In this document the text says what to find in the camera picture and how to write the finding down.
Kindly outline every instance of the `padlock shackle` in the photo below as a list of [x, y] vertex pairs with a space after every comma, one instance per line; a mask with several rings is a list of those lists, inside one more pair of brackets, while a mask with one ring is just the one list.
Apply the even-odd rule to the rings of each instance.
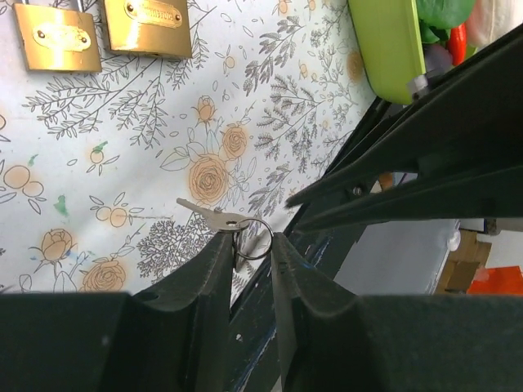
[[[22, 4], [25, 4], [26, 6], [29, 5], [29, 0], [20, 0], [20, 2]], [[83, 6], [83, 1], [82, 0], [76, 0], [76, 1], [71, 0], [71, 3], [73, 3], [73, 2], [76, 2], [76, 7], [78, 8], [78, 10], [80, 12], [85, 12], [85, 7]]]

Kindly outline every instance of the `purple vegetable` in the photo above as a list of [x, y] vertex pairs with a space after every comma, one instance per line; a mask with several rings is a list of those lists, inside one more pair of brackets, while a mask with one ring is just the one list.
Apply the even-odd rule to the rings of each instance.
[[427, 72], [441, 70], [446, 73], [452, 68], [452, 55], [437, 43], [424, 46], [423, 54]]

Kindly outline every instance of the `brass padlock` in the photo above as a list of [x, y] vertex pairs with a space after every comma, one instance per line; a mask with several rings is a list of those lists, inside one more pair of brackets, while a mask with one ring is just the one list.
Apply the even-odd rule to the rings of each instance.
[[78, 11], [13, 4], [27, 69], [101, 72], [94, 20], [77, 4]]
[[104, 0], [103, 3], [108, 51], [192, 57], [187, 0]]

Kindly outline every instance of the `padlock label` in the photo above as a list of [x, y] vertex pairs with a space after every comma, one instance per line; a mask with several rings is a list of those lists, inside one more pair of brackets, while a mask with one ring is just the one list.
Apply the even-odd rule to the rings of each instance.
[[85, 51], [91, 46], [89, 34], [77, 26], [42, 23], [33, 27], [38, 45], [56, 51]]
[[171, 4], [155, 0], [127, 0], [127, 16], [138, 23], [175, 29], [181, 26], [181, 13]]

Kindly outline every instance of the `floral tablecloth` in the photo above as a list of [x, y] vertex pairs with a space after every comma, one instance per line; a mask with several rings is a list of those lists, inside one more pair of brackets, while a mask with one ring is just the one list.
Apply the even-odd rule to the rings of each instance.
[[[284, 200], [321, 176], [374, 98], [346, 0], [189, 0], [191, 60], [103, 51], [94, 75], [28, 73], [12, 3], [0, 0], [9, 292], [159, 281], [213, 236], [176, 198], [282, 230]], [[84, 4], [100, 38], [96, 0]], [[258, 266], [235, 274], [233, 299]]]

